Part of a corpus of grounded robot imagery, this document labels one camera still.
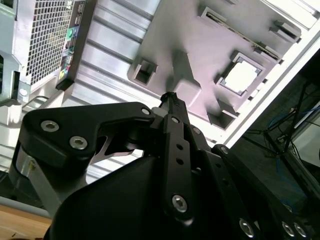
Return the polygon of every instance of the wooden surface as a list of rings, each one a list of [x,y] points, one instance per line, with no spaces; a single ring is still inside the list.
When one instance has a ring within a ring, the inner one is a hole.
[[[44,237],[51,219],[0,205],[0,240]]]

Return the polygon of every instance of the screw head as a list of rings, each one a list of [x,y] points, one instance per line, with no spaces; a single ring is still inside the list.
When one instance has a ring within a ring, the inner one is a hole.
[[[302,237],[304,237],[304,238],[307,237],[307,234],[306,234],[305,230],[304,230],[302,227],[300,227],[298,223],[294,223],[294,227],[295,227],[295,230],[296,230]]]
[[[286,224],[284,221],[282,222],[282,227],[285,230],[285,232],[290,236],[290,237],[294,237],[295,233],[294,231],[291,229],[291,227]]]
[[[239,224],[241,230],[245,233],[245,235],[247,235],[249,238],[253,238],[255,236],[253,228],[246,220],[240,218]]]
[[[55,121],[46,120],[40,124],[42,130],[53,133],[59,130],[59,125]]]
[[[188,209],[186,200],[180,195],[174,195],[172,197],[172,204],[180,213],[185,213]]]
[[[198,129],[198,128],[196,128],[196,127],[193,128],[193,131],[194,131],[196,134],[201,134],[200,129]]]
[[[171,117],[171,119],[172,119],[172,121],[174,121],[176,124],[178,124],[179,123],[179,119],[178,118],[176,118],[176,117]]]
[[[150,115],[150,111],[148,109],[142,108],[141,111],[145,114],[145,115]]]
[[[83,150],[88,146],[88,142],[82,136],[73,136],[70,141],[70,146],[77,150]]]
[[[224,146],[220,147],[220,150],[221,150],[224,154],[228,154],[228,150],[227,150]]]

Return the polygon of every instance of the metal mesh grille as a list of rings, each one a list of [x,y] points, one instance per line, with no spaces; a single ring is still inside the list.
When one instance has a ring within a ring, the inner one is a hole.
[[[60,67],[74,0],[36,0],[26,75],[31,85]]]

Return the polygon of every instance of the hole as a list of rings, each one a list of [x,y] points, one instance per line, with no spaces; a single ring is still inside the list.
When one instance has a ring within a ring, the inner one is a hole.
[[[223,182],[226,186],[229,186],[229,181],[228,181],[228,180],[222,179],[222,182]]]
[[[84,141],[82,141],[80,139],[76,139],[76,140],[74,140],[74,143],[77,145],[82,145],[82,144],[84,144]]]
[[[152,74],[155,72],[156,66],[153,63],[142,60],[141,67],[137,75],[135,76],[135,80],[140,83],[147,85]]]
[[[14,8],[14,0],[1,0],[0,3],[6,5],[9,8]]]
[[[179,165],[183,165],[184,164],[184,161],[180,158],[177,158],[176,159],[176,162],[179,164]]]
[[[4,58],[0,55],[0,94],[2,93],[3,74],[4,74]]]
[[[105,145],[106,141],[107,141],[106,136],[98,137],[98,139],[96,140],[96,150],[95,150],[96,153],[100,153],[100,151],[103,148],[103,146]]]
[[[184,149],[184,147],[181,146],[180,144],[177,144],[176,147],[177,147],[179,150],[183,150],[183,149]]]
[[[54,129],[54,128],[55,128],[55,125],[53,125],[52,123],[47,123],[47,124],[45,125],[45,127],[46,127],[47,129]]]

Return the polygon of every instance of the black metal arm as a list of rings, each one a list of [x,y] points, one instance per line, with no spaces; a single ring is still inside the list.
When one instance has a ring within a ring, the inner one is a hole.
[[[89,164],[144,150],[87,185]],[[117,103],[28,113],[9,173],[53,216],[46,240],[310,239],[227,147],[210,149],[175,93],[151,111]]]

